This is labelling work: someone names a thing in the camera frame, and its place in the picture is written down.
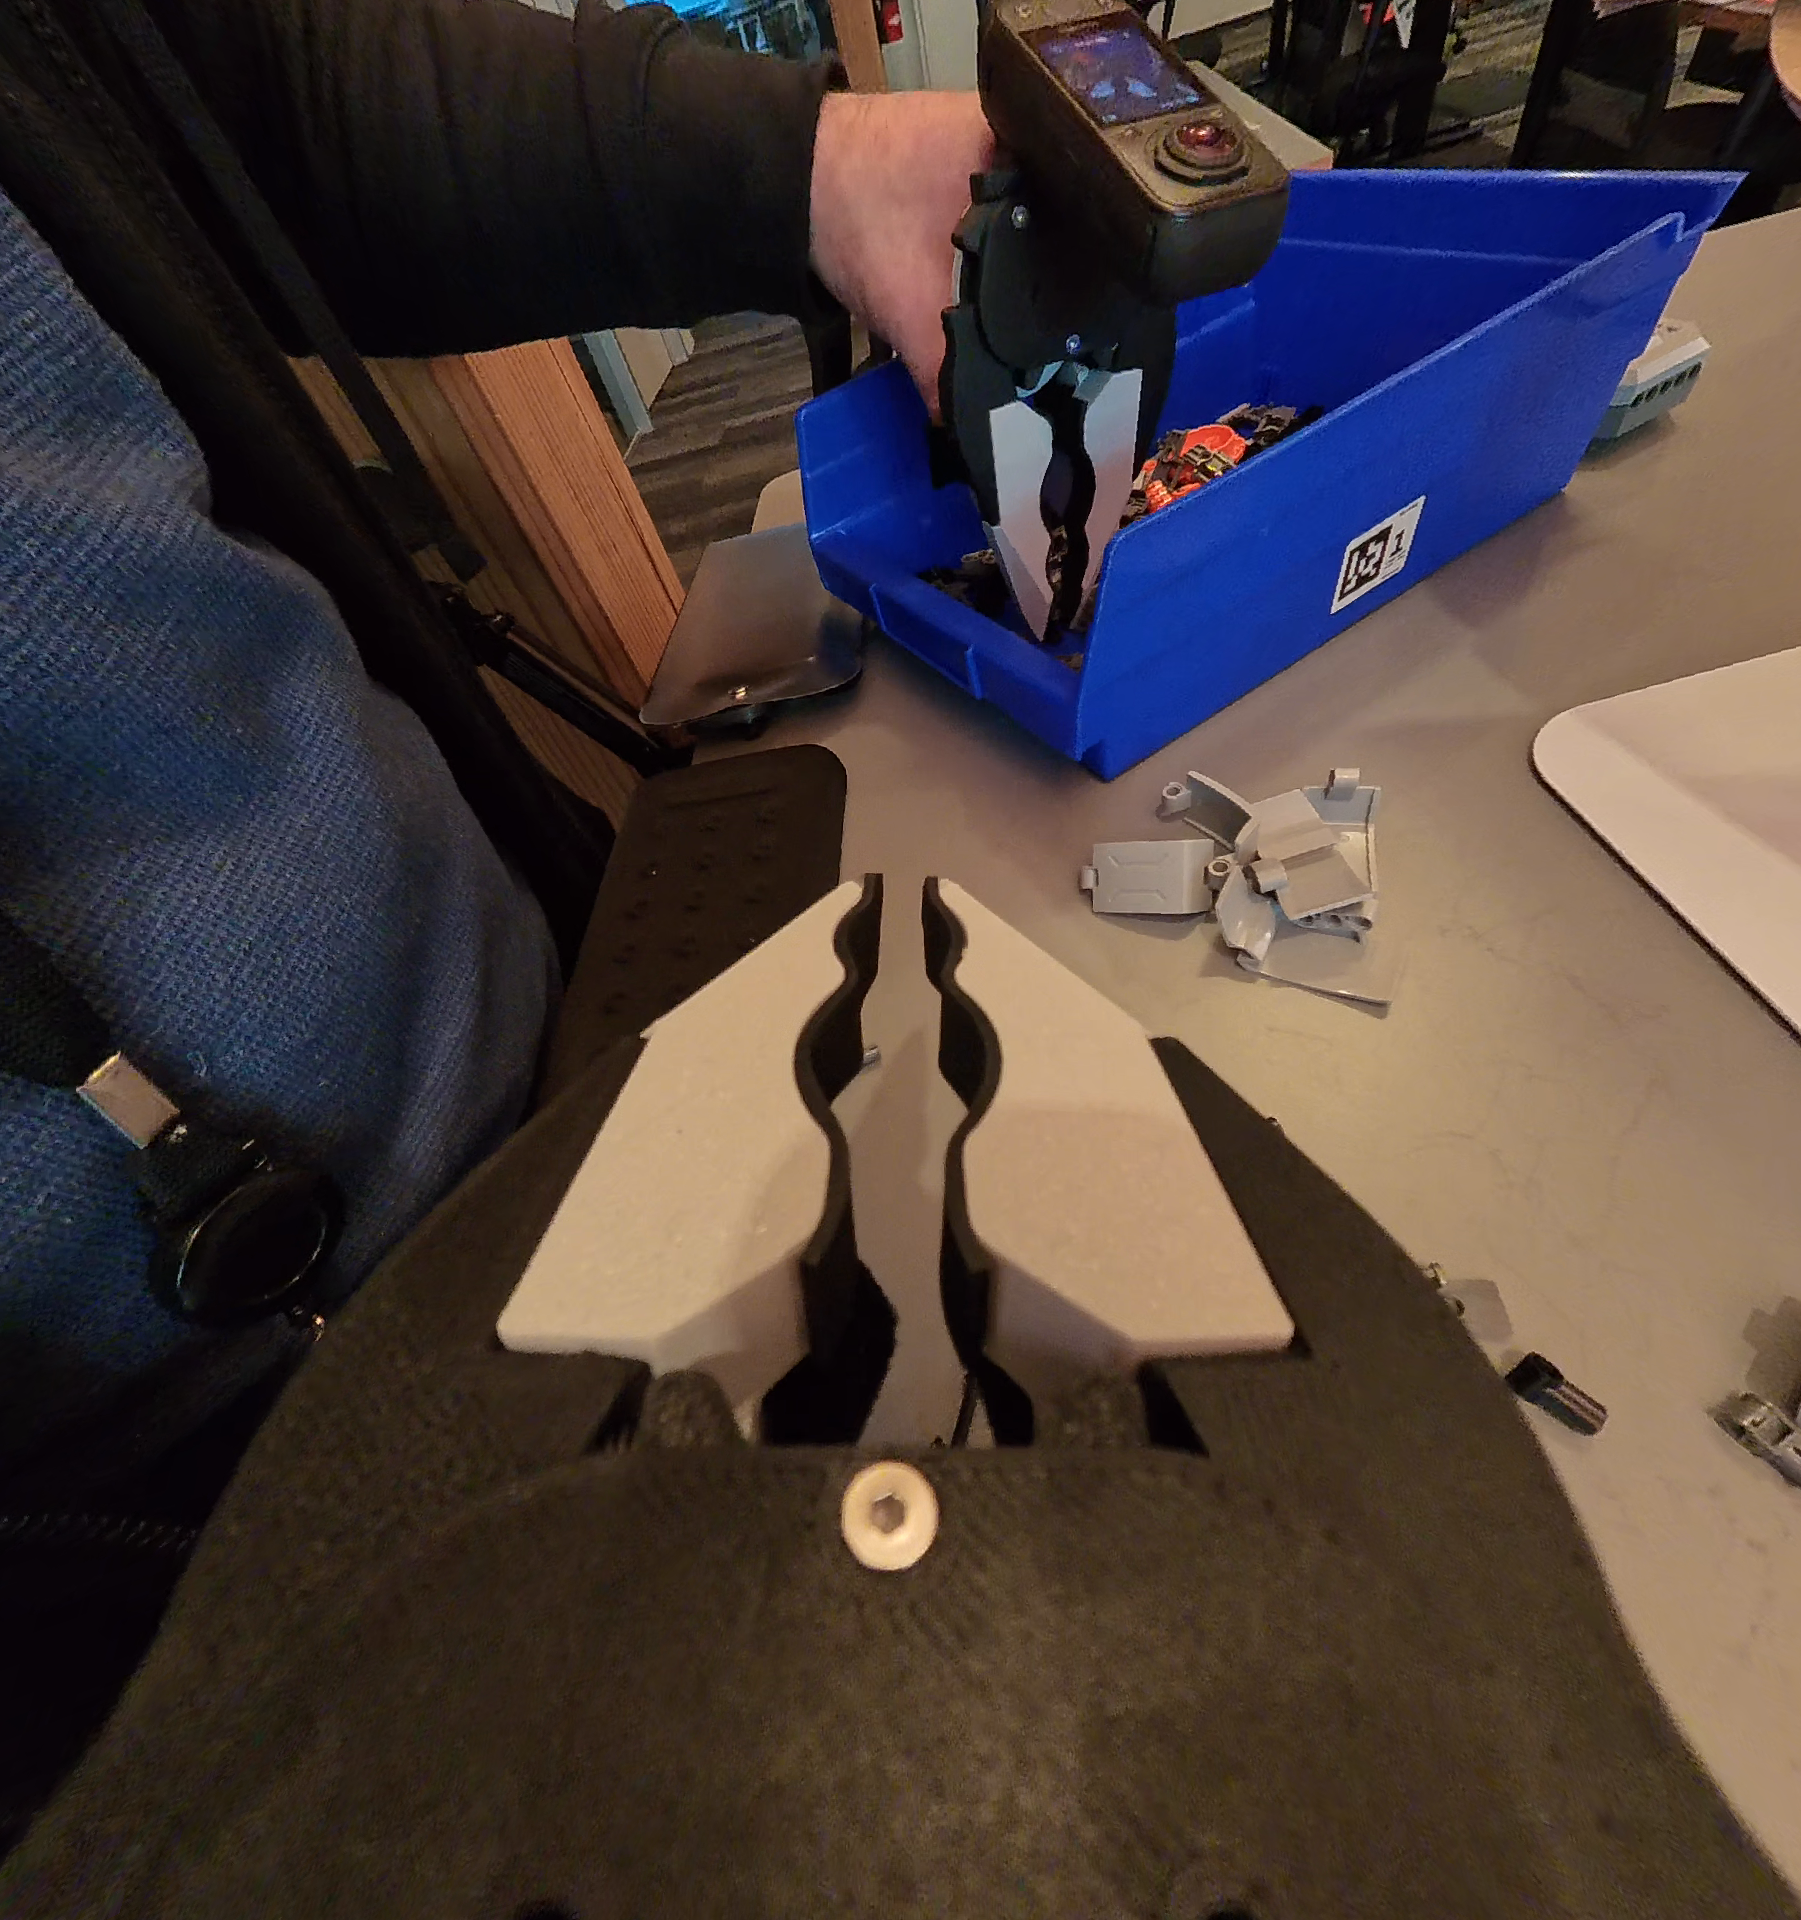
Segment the black bush part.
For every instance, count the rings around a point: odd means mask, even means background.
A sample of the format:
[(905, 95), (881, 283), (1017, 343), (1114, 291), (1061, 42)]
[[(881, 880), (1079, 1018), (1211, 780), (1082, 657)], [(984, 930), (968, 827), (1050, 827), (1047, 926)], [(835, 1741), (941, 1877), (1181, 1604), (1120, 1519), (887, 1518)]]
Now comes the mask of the black bush part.
[(1582, 1383), (1568, 1379), (1564, 1367), (1558, 1367), (1540, 1351), (1522, 1354), (1509, 1365), (1503, 1379), (1516, 1391), (1516, 1397), (1533, 1403), (1582, 1437), (1597, 1437), (1609, 1427), (1609, 1403), (1601, 1403)]

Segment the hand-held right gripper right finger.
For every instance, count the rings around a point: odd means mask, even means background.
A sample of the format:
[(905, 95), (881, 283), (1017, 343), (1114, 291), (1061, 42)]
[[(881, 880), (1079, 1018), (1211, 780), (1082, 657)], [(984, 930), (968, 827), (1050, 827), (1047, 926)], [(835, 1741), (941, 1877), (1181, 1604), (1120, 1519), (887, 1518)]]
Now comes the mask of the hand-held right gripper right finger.
[(1145, 1362), (1282, 1354), (1298, 1324), (1151, 1035), (951, 880), (921, 893), (945, 1152), (941, 1295), (997, 1443)]

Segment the grey flat panel part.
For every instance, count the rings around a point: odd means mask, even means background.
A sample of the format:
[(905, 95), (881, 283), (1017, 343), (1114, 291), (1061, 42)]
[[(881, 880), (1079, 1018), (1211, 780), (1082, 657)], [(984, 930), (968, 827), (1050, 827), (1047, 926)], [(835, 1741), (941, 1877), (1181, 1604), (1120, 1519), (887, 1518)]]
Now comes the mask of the grey flat panel part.
[(1130, 838), (1094, 844), (1079, 891), (1099, 914), (1200, 917), (1214, 906), (1214, 838)]

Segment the light grey block part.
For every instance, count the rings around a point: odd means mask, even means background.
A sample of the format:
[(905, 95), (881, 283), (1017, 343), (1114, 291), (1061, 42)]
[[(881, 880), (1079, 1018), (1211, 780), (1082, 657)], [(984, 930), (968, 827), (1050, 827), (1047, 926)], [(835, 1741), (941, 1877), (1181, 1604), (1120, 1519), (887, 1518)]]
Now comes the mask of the light grey block part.
[(1604, 416), (1594, 428), (1594, 444), (1619, 440), (1682, 404), (1700, 382), (1707, 356), (1708, 340), (1700, 325), (1661, 319), (1647, 347), (1624, 371)]

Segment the wooden support post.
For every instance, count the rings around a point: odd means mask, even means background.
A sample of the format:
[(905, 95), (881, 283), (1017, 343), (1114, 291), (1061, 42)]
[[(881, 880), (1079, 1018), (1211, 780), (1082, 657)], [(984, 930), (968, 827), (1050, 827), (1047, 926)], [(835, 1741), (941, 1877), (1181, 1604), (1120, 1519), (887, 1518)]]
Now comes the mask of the wooden support post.
[(464, 534), (480, 610), (644, 707), (684, 587), (571, 343), (371, 356)]

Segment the blue plastic bin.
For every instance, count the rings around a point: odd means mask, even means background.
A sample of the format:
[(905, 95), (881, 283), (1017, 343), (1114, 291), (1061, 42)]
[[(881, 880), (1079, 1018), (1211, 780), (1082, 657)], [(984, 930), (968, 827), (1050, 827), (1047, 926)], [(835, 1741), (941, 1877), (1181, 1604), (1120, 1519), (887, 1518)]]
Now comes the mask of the blue plastic bin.
[[(824, 583), (954, 686), (1121, 774), (1555, 496), (1740, 171), (1298, 171), (1270, 265), (1190, 300), (1163, 426), (1322, 419), (1121, 531), (1082, 663), (921, 583), (984, 541), (930, 482), (906, 370), (798, 413)], [(1348, 540), (1425, 495), (1406, 568), (1331, 614)]]

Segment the grey track link part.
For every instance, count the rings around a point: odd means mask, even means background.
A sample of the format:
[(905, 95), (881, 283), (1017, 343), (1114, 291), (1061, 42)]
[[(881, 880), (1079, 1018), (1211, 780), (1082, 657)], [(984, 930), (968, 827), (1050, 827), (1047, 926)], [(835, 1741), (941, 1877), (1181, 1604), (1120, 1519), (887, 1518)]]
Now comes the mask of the grey track link part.
[(1711, 1419), (1735, 1446), (1801, 1489), (1801, 1427), (1785, 1406), (1756, 1391), (1740, 1391), (1725, 1397)]

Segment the black white tag sticker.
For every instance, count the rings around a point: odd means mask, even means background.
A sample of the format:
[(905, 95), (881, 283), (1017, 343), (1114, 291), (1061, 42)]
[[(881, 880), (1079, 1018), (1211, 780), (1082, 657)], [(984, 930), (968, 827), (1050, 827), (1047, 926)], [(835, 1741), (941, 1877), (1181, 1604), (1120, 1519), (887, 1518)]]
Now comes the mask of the black white tag sticker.
[(1385, 522), (1348, 540), (1333, 583), (1331, 614), (1343, 614), (1376, 587), (1392, 581), (1412, 559), (1425, 495), (1392, 510)]

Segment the silver metal plate stand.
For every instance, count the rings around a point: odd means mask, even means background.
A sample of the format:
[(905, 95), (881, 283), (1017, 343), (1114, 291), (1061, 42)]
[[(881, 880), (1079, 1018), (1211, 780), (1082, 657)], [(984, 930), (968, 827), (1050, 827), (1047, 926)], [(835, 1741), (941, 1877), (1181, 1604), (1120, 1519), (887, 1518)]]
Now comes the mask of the silver metal plate stand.
[(866, 616), (817, 574), (804, 525), (713, 541), (648, 689), (648, 730), (759, 736), (783, 710), (857, 686)]

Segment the person's left forearm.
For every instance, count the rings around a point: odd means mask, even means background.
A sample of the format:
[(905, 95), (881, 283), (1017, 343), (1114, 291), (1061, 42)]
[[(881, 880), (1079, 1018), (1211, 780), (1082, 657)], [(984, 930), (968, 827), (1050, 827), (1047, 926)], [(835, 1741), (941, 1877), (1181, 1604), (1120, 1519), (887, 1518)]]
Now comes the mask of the person's left forearm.
[(842, 310), (811, 265), (830, 64), (666, 4), (149, 13), (365, 355)]

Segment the black dimpled chair seat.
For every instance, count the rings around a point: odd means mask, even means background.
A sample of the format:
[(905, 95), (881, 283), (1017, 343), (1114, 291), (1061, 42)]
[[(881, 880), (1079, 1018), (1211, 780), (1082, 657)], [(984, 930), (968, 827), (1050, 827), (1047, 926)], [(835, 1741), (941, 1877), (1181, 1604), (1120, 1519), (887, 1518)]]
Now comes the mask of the black dimpled chair seat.
[(845, 812), (847, 768), (817, 745), (644, 780), (607, 863), (535, 1106), (824, 899), (842, 880)]

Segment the pile of building-block parts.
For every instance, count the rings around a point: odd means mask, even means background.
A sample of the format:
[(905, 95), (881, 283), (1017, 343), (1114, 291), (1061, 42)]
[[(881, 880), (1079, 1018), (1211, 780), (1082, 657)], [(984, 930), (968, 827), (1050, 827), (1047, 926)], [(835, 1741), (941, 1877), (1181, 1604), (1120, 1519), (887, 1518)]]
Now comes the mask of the pile of building-block parts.
[[(1166, 510), (1322, 419), (1324, 404), (1248, 402), (1224, 419), (1166, 432), (1142, 461), (1120, 514), (1120, 531)], [(1008, 619), (1014, 595), (994, 547), (970, 550), (962, 563), (924, 568), (921, 583), (957, 598), (982, 616)]]

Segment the pile of grey panel pieces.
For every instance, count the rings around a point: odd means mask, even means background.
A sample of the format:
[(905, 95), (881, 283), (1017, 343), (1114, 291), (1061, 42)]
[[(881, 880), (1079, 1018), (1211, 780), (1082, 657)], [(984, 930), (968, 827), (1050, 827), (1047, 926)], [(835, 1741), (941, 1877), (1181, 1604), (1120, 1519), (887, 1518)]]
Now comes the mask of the pile of grey panel pieces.
[(1398, 951), (1376, 930), (1379, 805), (1380, 789), (1348, 766), (1255, 802), (1187, 772), (1160, 789), (1157, 812), (1214, 844), (1211, 917), (1242, 970), (1385, 1014)]

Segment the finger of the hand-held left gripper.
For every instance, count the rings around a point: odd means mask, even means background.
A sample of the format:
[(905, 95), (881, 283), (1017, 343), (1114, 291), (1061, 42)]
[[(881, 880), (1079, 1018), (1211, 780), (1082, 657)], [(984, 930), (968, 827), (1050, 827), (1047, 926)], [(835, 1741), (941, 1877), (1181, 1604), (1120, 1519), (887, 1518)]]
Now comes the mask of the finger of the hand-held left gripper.
[(994, 504), (987, 522), (994, 555), (1032, 640), (1052, 629), (1052, 531), (1041, 492), (1055, 452), (1052, 392), (1014, 395), (987, 413)]
[(1078, 629), (1105, 547), (1120, 531), (1136, 467), (1142, 370), (1078, 370), (1070, 426), (1075, 489), (1066, 510), (1066, 625)]

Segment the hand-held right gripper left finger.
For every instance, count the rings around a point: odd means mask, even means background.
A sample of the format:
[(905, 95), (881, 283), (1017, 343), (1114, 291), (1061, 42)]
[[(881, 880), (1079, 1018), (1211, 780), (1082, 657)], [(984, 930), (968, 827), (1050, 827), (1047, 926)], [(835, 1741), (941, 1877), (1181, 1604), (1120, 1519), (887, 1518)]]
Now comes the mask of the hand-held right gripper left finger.
[(835, 1099), (866, 1066), (884, 877), (653, 1018), (499, 1313), (522, 1354), (705, 1370), (771, 1443), (857, 1443), (887, 1379)]

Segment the person's left hand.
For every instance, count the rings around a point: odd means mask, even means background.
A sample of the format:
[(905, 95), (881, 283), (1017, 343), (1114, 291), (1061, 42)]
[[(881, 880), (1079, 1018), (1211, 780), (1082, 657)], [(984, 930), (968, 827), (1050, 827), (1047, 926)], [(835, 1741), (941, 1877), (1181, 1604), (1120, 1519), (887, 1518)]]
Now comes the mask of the person's left hand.
[(954, 300), (954, 228), (994, 164), (982, 95), (830, 92), (811, 165), (811, 265), (912, 371), (941, 416), (944, 310)]

